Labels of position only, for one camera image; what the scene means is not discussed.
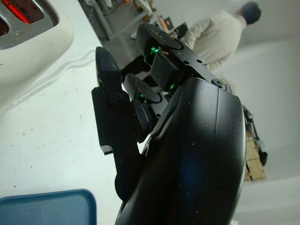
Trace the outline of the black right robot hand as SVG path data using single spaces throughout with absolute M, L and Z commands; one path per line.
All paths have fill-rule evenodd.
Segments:
M 166 99 L 95 51 L 99 145 L 113 154 L 118 225 L 228 225 L 246 169 L 240 99 L 178 39 L 144 23 L 137 44 Z

